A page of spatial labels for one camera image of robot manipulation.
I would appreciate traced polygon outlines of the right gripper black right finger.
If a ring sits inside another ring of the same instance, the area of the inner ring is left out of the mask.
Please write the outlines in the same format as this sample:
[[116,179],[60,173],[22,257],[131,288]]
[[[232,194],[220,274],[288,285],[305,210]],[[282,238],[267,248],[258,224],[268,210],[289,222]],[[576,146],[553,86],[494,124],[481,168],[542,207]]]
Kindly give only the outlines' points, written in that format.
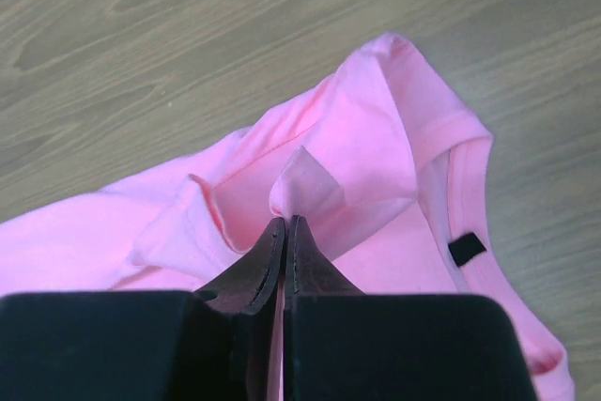
[[286,400],[550,400],[554,356],[491,256],[485,228],[452,227],[465,293],[369,295],[318,249],[307,221],[287,237]]

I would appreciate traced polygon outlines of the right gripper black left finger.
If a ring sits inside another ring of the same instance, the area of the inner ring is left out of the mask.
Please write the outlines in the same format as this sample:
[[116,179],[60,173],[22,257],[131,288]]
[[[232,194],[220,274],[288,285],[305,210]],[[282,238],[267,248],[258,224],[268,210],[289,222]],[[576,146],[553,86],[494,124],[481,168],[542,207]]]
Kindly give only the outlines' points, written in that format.
[[5,400],[275,400],[285,222],[195,291],[1,300]]

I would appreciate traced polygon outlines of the light pink t shirt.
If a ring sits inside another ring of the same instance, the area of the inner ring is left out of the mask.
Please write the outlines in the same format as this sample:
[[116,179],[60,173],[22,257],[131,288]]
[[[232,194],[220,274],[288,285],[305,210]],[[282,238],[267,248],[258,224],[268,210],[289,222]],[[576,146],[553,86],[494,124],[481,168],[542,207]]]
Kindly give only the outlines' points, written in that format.
[[318,249],[368,293],[498,302],[538,397],[572,400],[564,346],[491,249],[491,146],[419,51],[384,35],[252,127],[3,223],[1,291],[194,289],[248,252],[271,219],[300,215]]

